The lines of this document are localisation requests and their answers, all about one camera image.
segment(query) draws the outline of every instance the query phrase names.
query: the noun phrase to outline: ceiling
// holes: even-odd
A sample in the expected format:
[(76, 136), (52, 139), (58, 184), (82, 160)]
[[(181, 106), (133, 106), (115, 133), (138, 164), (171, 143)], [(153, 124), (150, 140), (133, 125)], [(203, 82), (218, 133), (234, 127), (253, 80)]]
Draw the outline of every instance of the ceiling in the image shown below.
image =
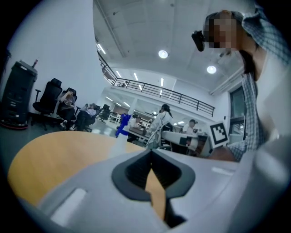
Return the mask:
[[(95, 36), (114, 71), (149, 71), (149, 77), (155, 72), (211, 91), (242, 66), (236, 53), (221, 58), (208, 48), (199, 52), (191, 34), (202, 29), (209, 13), (223, 9), (252, 12), (252, 0), (93, 2)], [(161, 59), (159, 50), (166, 50), (169, 57)], [(207, 73), (210, 65), (217, 68), (215, 74)]]

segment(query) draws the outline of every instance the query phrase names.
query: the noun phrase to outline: blue object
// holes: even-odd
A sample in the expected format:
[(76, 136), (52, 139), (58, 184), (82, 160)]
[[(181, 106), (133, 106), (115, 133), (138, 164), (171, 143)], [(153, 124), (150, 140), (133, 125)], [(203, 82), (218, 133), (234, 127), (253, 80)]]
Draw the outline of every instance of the blue object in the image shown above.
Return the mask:
[(118, 130), (115, 133), (115, 136), (118, 137), (120, 133), (125, 135), (125, 136), (128, 136), (128, 132), (124, 131), (123, 128), (124, 128), (124, 126), (128, 125), (128, 122), (131, 118), (131, 115), (122, 114), (120, 118), (121, 118), (121, 123), (120, 123)]

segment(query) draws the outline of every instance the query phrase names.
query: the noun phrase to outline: white wall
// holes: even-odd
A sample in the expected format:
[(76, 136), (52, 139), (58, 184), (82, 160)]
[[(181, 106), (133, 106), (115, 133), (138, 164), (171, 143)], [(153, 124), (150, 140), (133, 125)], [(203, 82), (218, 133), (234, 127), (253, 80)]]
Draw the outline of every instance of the white wall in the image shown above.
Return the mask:
[(176, 81), (173, 91), (184, 94), (186, 96), (190, 96), (213, 107), (216, 107), (215, 98), (209, 95), (207, 91), (189, 83), (185, 83), (181, 80)]
[(215, 106), (213, 118), (216, 122), (223, 121), (226, 126), (226, 131), (229, 131), (231, 119), (231, 97), (228, 91), (215, 96)]
[(25, 18), (8, 49), (12, 58), (7, 64), (0, 90), (2, 98), (11, 67), (20, 59), (35, 66), (38, 78), (30, 99), (30, 111), (35, 101), (35, 89), (40, 97), (48, 81), (62, 81), (62, 89), (77, 91), (77, 106), (96, 102), (104, 87), (93, 30), (92, 0), (43, 0)]

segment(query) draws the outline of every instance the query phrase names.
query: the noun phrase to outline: round table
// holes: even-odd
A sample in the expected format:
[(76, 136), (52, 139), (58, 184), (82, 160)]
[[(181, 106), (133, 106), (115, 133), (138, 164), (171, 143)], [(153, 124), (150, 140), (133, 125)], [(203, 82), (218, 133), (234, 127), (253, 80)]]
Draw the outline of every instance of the round table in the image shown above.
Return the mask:
[[(83, 168), (107, 159), (116, 138), (88, 132), (54, 132), (27, 143), (16, 155), (8, 171), (8, 182), (15, 194), (36, 206), (56, 185)], [(132, 143), (126, 152), (143, 151)], [(165, 191), (153, 171), (146, 191), (151, 194), (155, 211), (163, 219)]]

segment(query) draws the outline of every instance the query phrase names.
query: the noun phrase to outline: woman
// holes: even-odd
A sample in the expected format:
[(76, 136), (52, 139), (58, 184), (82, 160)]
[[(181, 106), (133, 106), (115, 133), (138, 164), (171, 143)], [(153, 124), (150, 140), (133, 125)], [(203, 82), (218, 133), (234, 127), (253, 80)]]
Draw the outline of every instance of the woman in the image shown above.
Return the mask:
[[(207, 16), (203, 34), (209, 47), (225, 49), (227, 53), (239, 51), (244, 61), (242, 86), (248, 137), (242, 142), (215, 149), (209, 157), (238, 162), (245, 152), (256, 150), (265, 141), (279, 136), (270, 115), (270, 110), (274, 109), (266, 105), (271, 93), (286, 85), (291, 87), (291, 53), (281, 33), (258, 5), (256, 13), (246, 15), (244, 19), (241, 13), (227, 10)], [(286, 106), (291, 106), (290, 99), (286, 101), (289, 102)]]
[(96, 114), (96, 104), (92, 103), (88, 107), (88, 104), (86, 104), (81, 111), (79, 112), (77, 116), (77, 120), (75, 121), (74, 125), (70, 128), (70, 130), (75, 130), (76, 126), (78, 126), (78, 131), (83, 131), (85, 127), (85, 122), (89, 119), (91, 119)]
[(161, 131), (163, 126), (172, 123), (173, 116), (169, 105), (163, 104), (160, 113), (152, 122), (149, 132), (152, 132), (151, 137), (147, 143), (148, 149), (158, 148), (161, 145)]
[(71, 121), (75, 113), (75, 98), (73, 91), (68, 91), (60, 96), (60, 115), (64, 116), (64, 121), (60, 126), (66, 130), (68, 122)]

